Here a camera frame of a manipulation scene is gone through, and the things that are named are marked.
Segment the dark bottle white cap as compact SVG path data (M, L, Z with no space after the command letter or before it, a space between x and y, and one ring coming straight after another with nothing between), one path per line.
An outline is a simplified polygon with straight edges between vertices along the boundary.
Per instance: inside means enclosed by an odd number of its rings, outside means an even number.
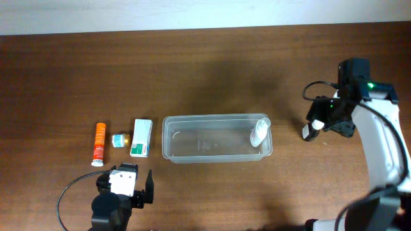
M302 139L306 142L311 142L319 135L323 127L324 123L322 121L317 119L310 121L302 129Z

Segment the clear plastic container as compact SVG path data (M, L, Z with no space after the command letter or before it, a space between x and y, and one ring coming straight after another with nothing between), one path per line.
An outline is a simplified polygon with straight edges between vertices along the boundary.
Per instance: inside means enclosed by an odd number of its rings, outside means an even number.
M162 155L174 164L252 162L272 154L271 129L253 147L250 135L266 114L178 115L162 123Z

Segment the orange tablet tube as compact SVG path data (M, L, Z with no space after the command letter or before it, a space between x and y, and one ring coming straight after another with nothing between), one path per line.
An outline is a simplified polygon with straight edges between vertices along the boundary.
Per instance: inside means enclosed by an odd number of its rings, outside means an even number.
M103 166L103 154L105 147L105 132L106 124L98 123L96 125L96 133L94 139L94 151L91 166L102 167Z

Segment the white green medicine box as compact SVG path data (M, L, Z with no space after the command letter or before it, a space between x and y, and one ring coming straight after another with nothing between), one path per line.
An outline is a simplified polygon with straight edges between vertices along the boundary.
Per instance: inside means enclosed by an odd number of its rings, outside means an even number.
M136 119L130 149L131 157L146 158L149 155L152 120Z

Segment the white plastic bottle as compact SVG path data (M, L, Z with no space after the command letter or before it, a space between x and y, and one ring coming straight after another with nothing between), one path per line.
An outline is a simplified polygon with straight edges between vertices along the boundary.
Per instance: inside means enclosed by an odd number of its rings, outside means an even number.
M258 147L266 138L271 121L267 118L260 119L253 127L250 134L250 143L253 147Z

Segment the small jar gold lid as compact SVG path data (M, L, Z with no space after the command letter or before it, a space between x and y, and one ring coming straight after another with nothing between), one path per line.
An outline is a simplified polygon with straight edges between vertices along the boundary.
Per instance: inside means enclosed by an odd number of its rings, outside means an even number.
M127 133L119 133L112 135L112 146L114 148L124 148L130 146L131 136Z

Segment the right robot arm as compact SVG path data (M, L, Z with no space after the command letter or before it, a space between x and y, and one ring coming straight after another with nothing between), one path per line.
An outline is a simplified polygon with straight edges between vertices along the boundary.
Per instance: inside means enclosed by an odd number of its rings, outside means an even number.
M310 219L305 230L410 230L410 156L399 123L393 85L371 80L370 62L350 58L338 65L333 97L317 96L302 138L321 131L351 138L360 134L369 193L344 207L334 220Z

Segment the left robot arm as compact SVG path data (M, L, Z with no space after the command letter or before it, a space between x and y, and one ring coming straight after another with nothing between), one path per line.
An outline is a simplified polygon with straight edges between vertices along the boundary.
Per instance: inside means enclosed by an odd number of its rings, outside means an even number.
M154 182L148 172L145 189L135 189L138 165L122 163L98 177L99 195L91 204L91 230L125 231L133 209L153 203Z

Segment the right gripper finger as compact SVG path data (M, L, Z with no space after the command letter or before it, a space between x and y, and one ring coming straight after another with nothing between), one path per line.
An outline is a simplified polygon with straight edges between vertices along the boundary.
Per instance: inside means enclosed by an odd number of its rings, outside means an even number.
M326 96L317 96L311 104L306 119L309 122L318 120L324 124L329 122L330 100Z
M335 123L325 124L323 127L324 132L336 132L347 138L351 138L354 135L355 129L356 126L352 121L337 121Z

